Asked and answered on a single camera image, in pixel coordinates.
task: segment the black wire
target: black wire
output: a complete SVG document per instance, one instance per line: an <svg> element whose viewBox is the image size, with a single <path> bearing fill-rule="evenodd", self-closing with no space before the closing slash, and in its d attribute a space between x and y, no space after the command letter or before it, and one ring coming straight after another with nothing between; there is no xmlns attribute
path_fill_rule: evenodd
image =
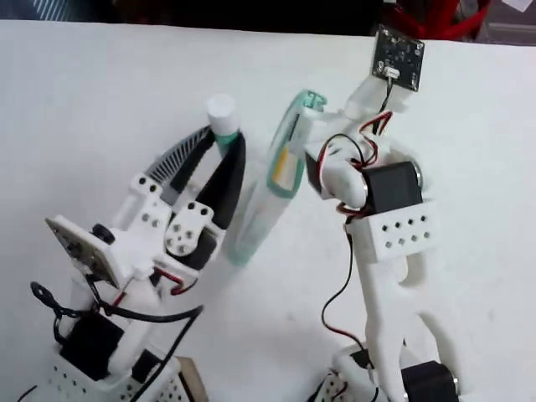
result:
<svg viewBox="0 0 536 402"><path fill-rule="evenodd" d="M106 301L101 299L101 295L97 291L95 283L88 277L86 277L87 283L93 293L93 296L96 299L96 305L101 307L104 310L105 314L111 315L115 314L119 317L129 318L131 320L145 321L145 322L156 322L156 323L166 323L166 322L176 322L181 321L185 318L189 318L190 312L180 312L178 314L171 314L169 316L153 316L150 314L143 314L140 312L133 312L132 310L127 310L126 308L121 308L118 306L112 306Z"/></svg>
<svg viewBox="0 0 536 402"><path fill-rule="evenodd" d="M173 342L173 345L170 347L169 351L167 352L166 357L160 363L160 365L158 366L154 374L151 376L150 379L148 379L145 383L143 383L142 387L132 397L131 402L136 402L137 400L139 400L142 397L143 393L147 390L147 388L151 386L154 380L160 375L160 373L168 365L168 362L173 356L173 354L175 353L177 346L180 344L181 340L184 338L184 335L186 335L186 332L193 325L193 322L199 316L199 314L201 314L202 311L203 311L203 306L199 306L199 307L196 307L192 310L188 310L187 312L183 313L184 315L188 316L189 318L188 322L186 322L183 329L178 334L177 339L175 339L175 342Z"/></svg>
<svg viewBox="0 0 536 402"><path fill-rule="evenodd" d="M341 287L337 293L335 293L333 296L331 296L327 301L326 301L326 304L324 304L324 307L322 308L322 314L321 314L321 319L322 319L322 324L324 325L324 327L326 327L327 329L329 329L330 331L332 331L329 326L326 324L326 318L325 318L325 315L326 315L326 309L329 307L329 305L335 300L337 299L337 297L339 297L345 290L346 288L348 287L348 284L350 283L350 278L352 278L352 271L353 271L353 242L352 242L352 237L348 234L347 235L348 237L348 244L350 245L350 265L348 267L348 276L346 278L346 281L344 282L344 285L343 287ZM358 337L351 335L351 338L356 341L356 343L359 345L359 347L361 348L361 350L364 350L364 347L363 347L363 344L361 343L361 341L359 341Z"/></svg>
<svg viewBox="0 0 536 402"><path fill-rule="evenodd" d="M54 296L46 287L40 285L38 282L31 283L33 295L36 296L45 306L52 308L54 314L56 315L56 319L54 319L54 335L56 333L57 327L59 326L59 322L61 321L62 316L80 318L91 311L97 310L99 307L102 308L106 313L116 314L120 317L145 322L165 323L181 321L185 318L189 318L189 312L180 312L178 314L172 314L169 316L153 316L149 314L142 314L140 312L133 312L132 310L127 310L126 308L112 306L111 304L101 299L101 295L97 291L95 283L93 283L90 278L86 277L86 280L88 281L88 285L90 286L90 289L93 292L93 295L95 296L96 300L95 307L92 310L73 310L70 308L62 307L54 299Z"/></svg>
<svg viewBox="0 0 536 402"><path fill-rule="evenodd" d="M382 106L379 108L378 114L385 110L387 107L387 102L389 101L389 97L391 96L391 91L393 90L393 79L388 77L387 78L387 94L385 95L384 101L382 102ZM372 132L374 135L378 132L379 129L379 121L376 121L372 125Z"/></svg>
<svg viewBox="0 0 536 402"><path fill-rule="evenodd" d="M370 402L376 402L376 399L378 398L378 395L379 395L379 388L376 387L376 392L374 393L374 397L372 398L372 400Z"/></svg>
<svg viewBox="0 0 536 402"><path fill-rule="evenodd" d="M37 385L34 385L31 387L28 391L24 392L24 394L20 395L17 399L17 402L22 402L24 398L26 398L28 395L30 395L32 392L34 392L37 389Z"/></svg>
<svg viewBox="0 0 536 402"><path fill-rule="evenodd" d="M203 306L195 307L192 310L188 310L186 312L180 312L179 314L172 314L169 316L152 316L148 314L141 314L140 312L133 312L131 310L127 310L125 308L120 308L116 306L112 306L108 304L107 302L103 301L101 299L101 295L97 291L97 288L94 283L94 279L86 276L85 277L91 291L93 292L93 296L96 300L96 307L101 307L104 312L110 312L113 314L116 314L117 316L124 317L124 318L130 318L132 320L138 320L138 321L145 321L145 322L158 322L158 323L164 323L164 322L176 322L181 321L183 319L189 318L188 322L184 325L181 332L178 334L177 339L175 339L175 342L173 342L173 345L169 349L169 352L167 352L166 357L163 359L163 361L160 363L160 366L157 368L157 370L154 372L152 377L147 380L143 386L136 392L134 397L131 399L131 402L134 402L138 400L143 392L149 386L154 382L156 377L164 370L164 367L168 364L169 360L175 353L175 350L177 349L178 344L181 342L181 340L184 338L184 335L186 335L186 332L189 330L189 328L193 325L193 322L195 319L201 314L203 311ZM64 342L64 338L59 333L59 323L61 322L62 316L68 316L71 318L78 318L84 316L86 313L91 312L92 310L86 310L86 311L80 311L80 310L73 310L70 308L62 307L55 299L52 293L44 286L40 285L38 282L32 282L30 284L32 288L32 293L34 296L36 296L45 306L52 308L54 311L54 314L56 315L54 319L54 338L59 343Z"/></svg>
<svg viewBox="0 0 536 402"><path fill-rule="evenodd" d="M331 142L331 140L333 140L335 138L338 138L338 137L343 137L343 138L348 139L357 148L358 153L359 153L359 158L361 159L361 163L365 162L365 156L363 155L363 151L361 150L361 147L355 142L355 140L353 138L351 138L347 134L344 134L343 132L339 132L338 134L335 134L335 135L329 137L326 140L325 144L329 145L329 142Z"/></svg>

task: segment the white tabletop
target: white tabletop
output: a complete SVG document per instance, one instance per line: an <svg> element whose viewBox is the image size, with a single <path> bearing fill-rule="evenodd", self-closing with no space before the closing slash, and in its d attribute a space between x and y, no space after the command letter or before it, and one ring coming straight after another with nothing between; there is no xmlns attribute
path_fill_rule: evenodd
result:
<svg viewBox="0 0 536 402"><path fill-rule="evenodd" d="M364 38L1 22L2 400L35 383L54 342L53 314L29 282L69 300L73 269L45 217L108 222L131 177L206 124L213 93L236 97L248 147L266 149L299 90L342 107L372 48ZM388 129L430 159L450 291L486 401L536 400L535 65L536 49L428 43L420 92ZM220 259L175 301L206 306L179 352L195 359L211 400L302 401L347 345L319 320L347 273L333 207L304 180L246 268ZM363 337L357 278L328 315ZM176 333L167 325L156 340L167 348Z"/></svg>

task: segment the white cap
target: white cap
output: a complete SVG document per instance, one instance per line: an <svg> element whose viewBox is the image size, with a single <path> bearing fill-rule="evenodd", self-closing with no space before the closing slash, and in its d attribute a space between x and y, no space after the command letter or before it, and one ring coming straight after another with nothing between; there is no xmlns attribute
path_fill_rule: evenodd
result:
<svg viewBox="0 0 536 402"><path fill-rule="evenodd" d="M240 128L236 114L236 102L232 96L213 95L207 100L207 113L209 114L210 127L217 136L229 136Z"/></svg>

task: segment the circuit board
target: circuit board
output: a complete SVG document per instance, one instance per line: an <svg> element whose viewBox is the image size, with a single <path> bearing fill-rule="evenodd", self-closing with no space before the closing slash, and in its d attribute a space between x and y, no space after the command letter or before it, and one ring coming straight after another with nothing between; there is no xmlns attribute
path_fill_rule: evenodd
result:
<svg viewBox="0 0 536 402"><path fill-rule="evenodd" d="M425 53L425 44L411 39L398 31L379 25L372 74L387 80L385 67L397 69L400 74L394 84L407 90L418 91L420 69Z"/></svg>

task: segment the white servo bracket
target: white servo bracket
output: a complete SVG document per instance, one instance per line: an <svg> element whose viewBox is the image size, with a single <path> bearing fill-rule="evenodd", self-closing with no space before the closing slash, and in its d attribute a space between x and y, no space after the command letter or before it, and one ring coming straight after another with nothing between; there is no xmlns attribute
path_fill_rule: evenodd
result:
<svg viewBox="0 0 536 402"><path fill-rule="evenodd" d="M214 211L196 201L189 202L173 217L165 234L166 250L179 257L192 253L198 246L199 236L212 227Z"/></svg>

